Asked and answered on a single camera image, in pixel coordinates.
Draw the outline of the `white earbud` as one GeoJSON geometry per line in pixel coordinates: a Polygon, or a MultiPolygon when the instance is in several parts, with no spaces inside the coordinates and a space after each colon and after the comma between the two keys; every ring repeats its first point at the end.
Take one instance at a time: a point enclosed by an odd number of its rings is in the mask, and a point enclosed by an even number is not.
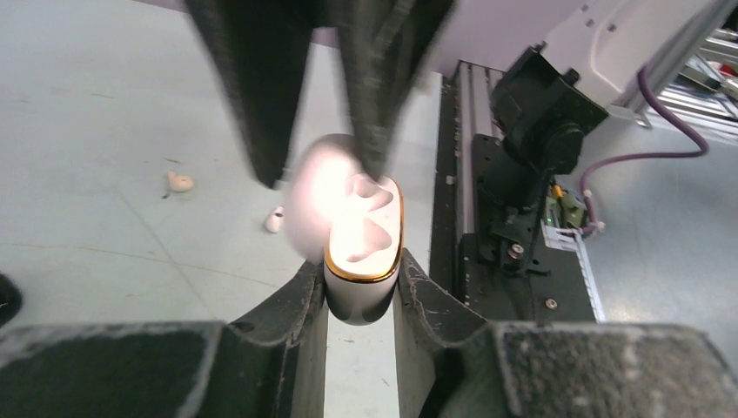
{"type": "Polygon", "coordinates": [[[264,229],[269,233],[279,233],[284,223],[284,207],[276,206],[266,217],[264,229]]]}

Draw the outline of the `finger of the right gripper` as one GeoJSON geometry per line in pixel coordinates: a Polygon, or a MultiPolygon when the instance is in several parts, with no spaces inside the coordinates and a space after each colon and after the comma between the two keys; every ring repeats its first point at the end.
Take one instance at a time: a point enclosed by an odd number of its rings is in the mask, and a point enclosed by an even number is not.
{"type": "Polygon", "coordinates": [[[395,127],[453,0],[339,1],[337,34],[355,155],[380,179],[395,127]]]}
{"type": "Polygon", "coordinates": [[[312,32],[313,1],[187,1],[240,131],[255,179],[283,178],[312,32]]]}

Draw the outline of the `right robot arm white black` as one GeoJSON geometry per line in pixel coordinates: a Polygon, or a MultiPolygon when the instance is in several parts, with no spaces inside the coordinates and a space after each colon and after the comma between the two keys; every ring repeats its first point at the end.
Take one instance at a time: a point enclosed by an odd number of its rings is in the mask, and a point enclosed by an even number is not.
{"type": "MultiPolygon", "coordinates": [[[[525,167],[568,173],[583,138],[645,64],[705,1],[588,1],[530,46],[493,87],[491,113],[507,153],[525,167]]],[[[352,133],[321,139],[292,175],[285,232],[302,258],[325,258],[351,215],[352,178],[380,179],[407,97],[452,1],[189,1],[256,179],[272,188],[290,150],[312,33],[333,28],[352,133]]]]}

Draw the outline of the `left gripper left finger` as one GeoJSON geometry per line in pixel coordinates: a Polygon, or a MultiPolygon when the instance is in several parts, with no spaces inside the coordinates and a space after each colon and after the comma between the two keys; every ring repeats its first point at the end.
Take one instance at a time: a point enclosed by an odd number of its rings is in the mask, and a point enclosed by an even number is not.
{"type": "Polygon", "coordinates": [[[320,417],[328,312],[305,263],[237,320],[23,327],[1,339],[4,417],[320,417]]]}

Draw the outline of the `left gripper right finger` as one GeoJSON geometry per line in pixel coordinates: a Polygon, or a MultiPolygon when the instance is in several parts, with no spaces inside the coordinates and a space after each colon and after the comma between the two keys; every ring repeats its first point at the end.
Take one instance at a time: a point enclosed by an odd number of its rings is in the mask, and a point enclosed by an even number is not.
{"type": "Polygon", "coordinates": [[[490,321],[402,253],[393,300],[403,417],[734,417],[737,380],[674,325],[490,321]]]}

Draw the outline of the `white earbud charging case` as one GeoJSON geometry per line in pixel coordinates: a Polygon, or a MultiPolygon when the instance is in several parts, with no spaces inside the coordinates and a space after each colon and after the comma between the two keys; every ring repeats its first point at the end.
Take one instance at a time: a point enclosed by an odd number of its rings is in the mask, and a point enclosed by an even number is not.
{"type": "Polygon", "coordinates": [[[328,134],[298,159],[285,189],[283,229],[305,260],[321,266],[333,315],[365,326],[392,300],[404,246],[404,200],[394,179],[363,172],[352,141],[349,134],[328,134]]]}

